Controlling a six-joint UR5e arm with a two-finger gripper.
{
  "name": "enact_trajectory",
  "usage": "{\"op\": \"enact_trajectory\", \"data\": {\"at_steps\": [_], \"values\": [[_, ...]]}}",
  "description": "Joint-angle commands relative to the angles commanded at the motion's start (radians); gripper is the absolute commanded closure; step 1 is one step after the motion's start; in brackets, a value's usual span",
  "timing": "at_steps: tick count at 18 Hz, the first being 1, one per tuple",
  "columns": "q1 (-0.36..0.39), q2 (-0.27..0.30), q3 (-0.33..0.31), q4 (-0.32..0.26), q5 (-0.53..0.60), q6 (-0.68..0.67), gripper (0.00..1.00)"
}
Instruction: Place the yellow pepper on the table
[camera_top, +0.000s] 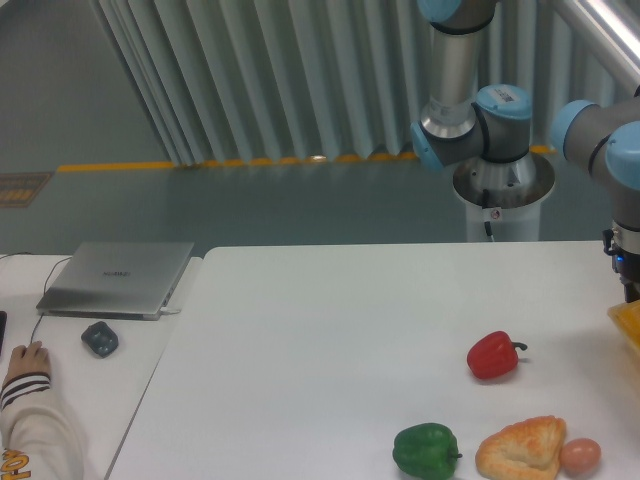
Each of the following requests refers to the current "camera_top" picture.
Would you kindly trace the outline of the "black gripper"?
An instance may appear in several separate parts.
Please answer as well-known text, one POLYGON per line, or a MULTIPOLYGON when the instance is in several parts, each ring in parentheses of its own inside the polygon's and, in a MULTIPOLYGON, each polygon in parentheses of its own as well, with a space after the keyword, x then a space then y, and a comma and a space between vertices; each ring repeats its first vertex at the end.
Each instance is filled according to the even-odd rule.
POLYGON ((604 253, 612 259, 612 269, 620 277, 625 301, 639 300, 639 232, 612 225, 602 232, 604 253))

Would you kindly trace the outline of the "person's hand on mouse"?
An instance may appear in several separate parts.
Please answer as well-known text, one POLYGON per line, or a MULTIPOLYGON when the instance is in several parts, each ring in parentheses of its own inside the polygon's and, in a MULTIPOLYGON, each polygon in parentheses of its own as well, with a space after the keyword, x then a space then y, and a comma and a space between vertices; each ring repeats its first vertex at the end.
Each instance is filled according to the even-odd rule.
POLYGON ((32 342, 28 346, 19 345, 12 350, 2 386, 6 386, 11 381, 23 376, 45 375, 51 377, 51 372, 49 352, 41 341, 32 342))

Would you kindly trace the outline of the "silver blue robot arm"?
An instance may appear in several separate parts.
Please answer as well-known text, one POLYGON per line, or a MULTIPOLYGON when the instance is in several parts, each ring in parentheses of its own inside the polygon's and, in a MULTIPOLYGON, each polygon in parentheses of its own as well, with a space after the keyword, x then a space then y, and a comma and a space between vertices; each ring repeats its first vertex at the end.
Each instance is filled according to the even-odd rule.
MULTIPOLYGON (((433 169, 453 166, 453 188, 466 208, 471 242, 529 241, 539 236, 552 165, 530 150, 532 101, 509 84, 473 86, 482 32, 492 1, 423 1, 434 33, 430 98, 411 126, 413 148, 433 169)), ((630 93, 603 107, 587 100, 564 106, 552 122, 556 151, 604 187, 612 222, 605 253, 624 286, 639 297, 639 22, 625 6, 557 1, 555 11, 586 41, 604 68, 630 93)))

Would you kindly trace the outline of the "cream striped sleeve forearm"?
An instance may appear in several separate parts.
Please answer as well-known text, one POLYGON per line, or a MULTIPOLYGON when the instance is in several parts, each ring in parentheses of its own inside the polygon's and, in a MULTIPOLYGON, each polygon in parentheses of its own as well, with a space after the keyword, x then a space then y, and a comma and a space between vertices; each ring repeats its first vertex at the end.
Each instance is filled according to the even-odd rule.
POLYGON ((44 372, 10 380, 1 391, 1 477, 82 479, 78 436, 44 372))

